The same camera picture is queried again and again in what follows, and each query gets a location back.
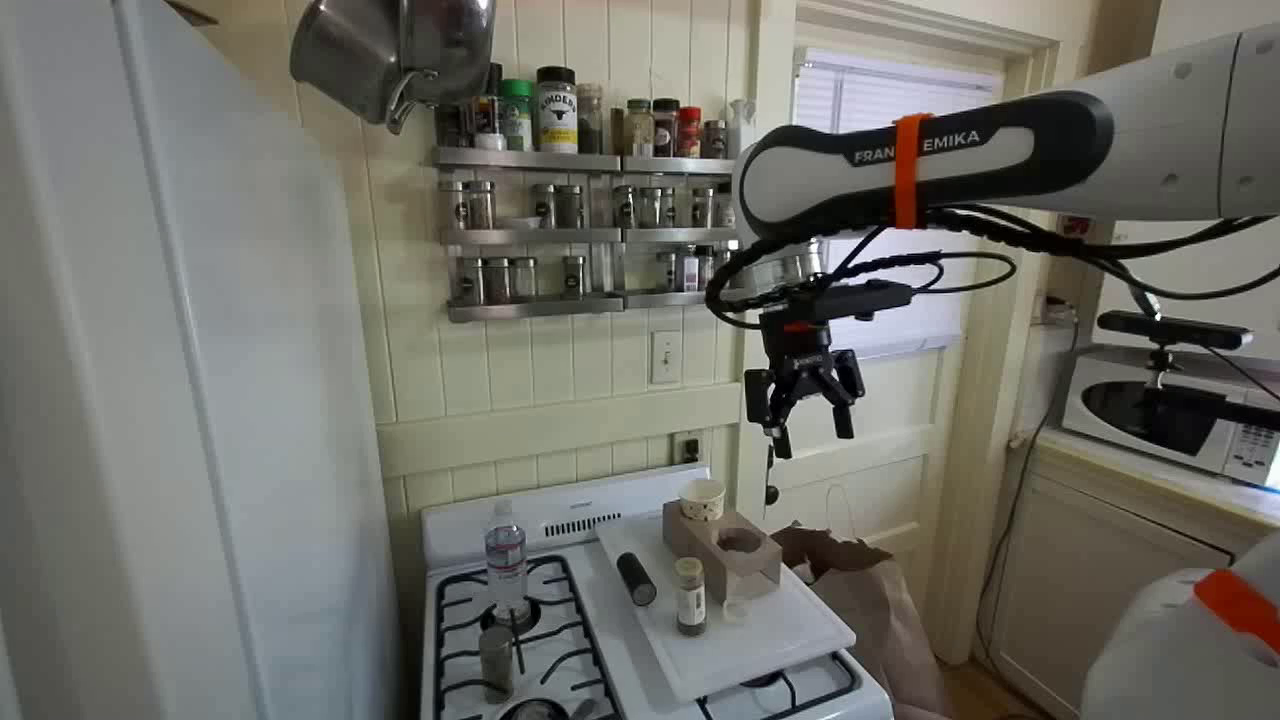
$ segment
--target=orange strap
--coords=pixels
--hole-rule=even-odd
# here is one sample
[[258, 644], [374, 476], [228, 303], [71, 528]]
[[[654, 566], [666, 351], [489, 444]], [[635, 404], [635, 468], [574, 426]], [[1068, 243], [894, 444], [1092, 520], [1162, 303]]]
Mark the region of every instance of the orange strap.
[[918, 227], [918, 154], [925, 154], [925, 112], [894, 120], [893, 139], [893, 227]]
[[1231, 631], [1262, 642], [1280, 653], [1280, 609], [1249, 587], [1236, 572], [1216, 570], [1194, 583], [1194, 596], [1211, 615], [1221, 615]]

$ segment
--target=white refrigerator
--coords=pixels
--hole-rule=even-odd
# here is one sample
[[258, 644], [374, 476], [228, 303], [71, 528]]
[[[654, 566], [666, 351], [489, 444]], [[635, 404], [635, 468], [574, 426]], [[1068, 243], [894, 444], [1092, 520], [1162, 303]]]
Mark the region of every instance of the white refrigerator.
[[395, 697], [336, 172], [158, 0], [0, 0], [0, 715]]

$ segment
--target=light switch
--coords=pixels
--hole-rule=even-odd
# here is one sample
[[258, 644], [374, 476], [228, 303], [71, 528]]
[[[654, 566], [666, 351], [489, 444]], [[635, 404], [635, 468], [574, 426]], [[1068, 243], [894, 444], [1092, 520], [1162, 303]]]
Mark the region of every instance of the light switch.
[[649, 381], [652, 383], [678, 383], [678, 376], [683, 376], [678, 333], [652, 333]]

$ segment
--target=white stove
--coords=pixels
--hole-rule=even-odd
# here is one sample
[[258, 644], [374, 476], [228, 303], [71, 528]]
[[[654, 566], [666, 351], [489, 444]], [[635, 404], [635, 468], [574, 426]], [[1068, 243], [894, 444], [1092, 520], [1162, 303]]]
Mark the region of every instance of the white stove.
[[515, 690], [478, 679], [489, 615], [482, 531], [497, 502], [433, 507], [422, 523], [422, 720], [893, 720], [883, 690], [847, 656], [821, 653], [738, 690], [678, 706], [592, 523], [654, 512], [708, 468], [665, 468], [509, 497], [529, 538], [530, 622], [515, 636]]

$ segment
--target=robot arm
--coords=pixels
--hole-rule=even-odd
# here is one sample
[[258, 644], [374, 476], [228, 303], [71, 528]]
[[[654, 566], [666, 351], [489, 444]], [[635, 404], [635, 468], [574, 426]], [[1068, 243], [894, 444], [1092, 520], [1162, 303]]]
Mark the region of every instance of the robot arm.
[[[1076, 88], [926, 115], [918, 216], [999, 201], [1109, 222], [1280, 207], [1280, 23], [1150, 58]], [[738, 169], [755, 235], [808, 240], [893, 222], [894, 134], [767, 134]]]
[[[847, 137], [777, 127], [743, 158], [737, 185], [761, 240], [749, 259], [716, 272], [708, 303], [723, 317], [727, 277], [785, 243], [851, 227], [958, 227], [953, 207], [972, 201], [1105, 222], [1273, 216], [1280, 207], [1273, 108], [1280, 108], [1280, 23], [954, 115]], [[1092, 263], [1131, 279], [1116, 252]], [[737, 303], [737, 311], [761, 307], [767, 370], [749, 374], [749, 419], [762, 426], [777, 458], [793, 458], [785, 419], [804, 396], [824, 396], [835, 436], [851, 436], [847, 404], [865, 383], [851, 351], [829, 351], [829, 322], [868, 322], [910, 298], [914, 290], [883, 279], [829, 277], [767, 294], [767, 303]]]

